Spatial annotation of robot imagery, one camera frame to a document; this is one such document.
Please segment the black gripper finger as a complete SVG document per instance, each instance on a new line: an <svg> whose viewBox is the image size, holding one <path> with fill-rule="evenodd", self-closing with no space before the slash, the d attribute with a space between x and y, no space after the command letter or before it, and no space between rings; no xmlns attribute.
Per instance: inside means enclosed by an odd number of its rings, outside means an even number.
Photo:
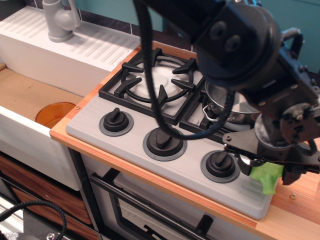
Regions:
<svg viewBox="0 0 320 240"><path fill-rule="evenodd" d="M300 164L288 164L283 168L282 184L289 186L299 180L303 173L303 166Z"/></svg>
<svg viewBox="0 0 320 240"><path fill-rule="evenodd" d="M246 176L251 174L253 167L258 166L258 161L256 159L251 159L248 156L237 154L236 158L241 172Z"/></svg>

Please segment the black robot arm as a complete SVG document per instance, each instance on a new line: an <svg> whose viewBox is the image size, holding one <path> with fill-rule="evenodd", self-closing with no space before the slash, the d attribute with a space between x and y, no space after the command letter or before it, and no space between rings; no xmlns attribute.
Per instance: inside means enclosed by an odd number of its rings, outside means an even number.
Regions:
<svg viewBox="0 0 320 240"><path fill-rule="evenodd" d="M307 69L298 62L303 36L296 28L280 31L259 3L226 0L136 0L143 64L152 111L163 132L179 140L214 134L229 117L235 94L242 94L260 115L254 129L223 136L241 171L267 162L282 165L290 185L304 173L319 173L320 95ZM164 121L152 78L152 22L149 9L169 21L196 48L200 71L210 87L226 90L218 122L193 135L182 135Z"/></svg>

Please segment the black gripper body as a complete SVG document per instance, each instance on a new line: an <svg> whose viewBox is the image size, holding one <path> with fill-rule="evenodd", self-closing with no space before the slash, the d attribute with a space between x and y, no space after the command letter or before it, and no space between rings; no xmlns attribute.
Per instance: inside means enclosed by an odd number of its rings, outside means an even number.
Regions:
<svg viewBox="0 0 320 240"><path fill-rule="evenodd" d="M222 140L225 144L225 150L233 153L235 157L237 154L241 154L256 159L256 167L269 162L283 167L293 164L302 165L303 173L318 173L320 171L319 152L308 156L299 151L297 147L290 145L274 147L260 141L253 129L226 133Z"/></svg>

